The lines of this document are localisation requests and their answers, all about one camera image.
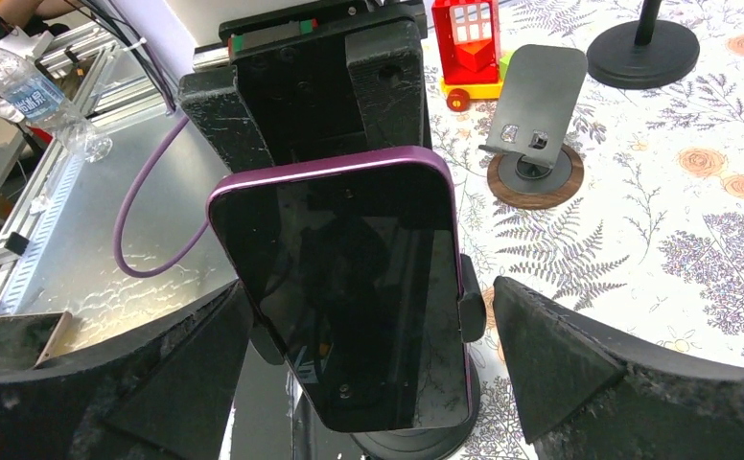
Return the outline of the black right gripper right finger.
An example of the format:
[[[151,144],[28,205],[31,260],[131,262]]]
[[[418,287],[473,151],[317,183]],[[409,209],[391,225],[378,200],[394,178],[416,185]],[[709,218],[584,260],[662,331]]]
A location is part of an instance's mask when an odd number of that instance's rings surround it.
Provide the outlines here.
[[[744,459],[744,368],[681,354],[518,281],[493,308],[523,436],[542,459]]]

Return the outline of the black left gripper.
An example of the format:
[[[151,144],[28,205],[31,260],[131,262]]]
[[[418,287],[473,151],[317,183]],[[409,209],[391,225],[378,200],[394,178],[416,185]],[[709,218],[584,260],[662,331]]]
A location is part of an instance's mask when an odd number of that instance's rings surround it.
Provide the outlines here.
[[[420,1],[313,1],[219,26],[179,104],[233,173],[431,147]]]

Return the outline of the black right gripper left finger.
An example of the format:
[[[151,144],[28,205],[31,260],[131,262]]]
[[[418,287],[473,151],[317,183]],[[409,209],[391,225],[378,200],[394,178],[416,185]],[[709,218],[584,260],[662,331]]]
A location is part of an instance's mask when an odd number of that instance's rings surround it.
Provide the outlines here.
[[[22,371],[0,371],[0,459],[215,459],[252,308],[232,283]]]

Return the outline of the black phone stand with phone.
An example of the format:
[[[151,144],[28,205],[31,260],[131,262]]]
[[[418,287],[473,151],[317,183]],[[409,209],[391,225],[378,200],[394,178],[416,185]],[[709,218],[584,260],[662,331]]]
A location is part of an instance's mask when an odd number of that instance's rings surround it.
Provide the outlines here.
[[[480,387],[467,352],[485,331],[469,257],[433,258],[354,298],[306,299],[258,325],[254,348],[286,364],[299,389],[294,432],[348,435],[371,459],[446,459],[477,421]]]

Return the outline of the purple-edged smartphone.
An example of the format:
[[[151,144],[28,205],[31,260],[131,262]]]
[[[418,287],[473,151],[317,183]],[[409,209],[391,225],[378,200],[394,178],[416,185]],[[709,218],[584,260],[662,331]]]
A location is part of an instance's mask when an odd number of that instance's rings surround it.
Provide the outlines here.
[[[458,270],[451,173],[422,147],[234,173],[207,214],[262,324],[306,299],[391,284],[433,258]]]

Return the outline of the black round-base phone stand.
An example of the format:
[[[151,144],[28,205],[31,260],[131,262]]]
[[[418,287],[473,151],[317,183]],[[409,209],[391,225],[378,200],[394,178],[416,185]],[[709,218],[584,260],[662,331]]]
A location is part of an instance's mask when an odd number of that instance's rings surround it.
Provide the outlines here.
[[[686,26],[659,19],[661,3],[643,1],[638,21],[616,25],[593,40],[586,54],[593,79],[645,90],[679,81],[694,69],[700,42]]]

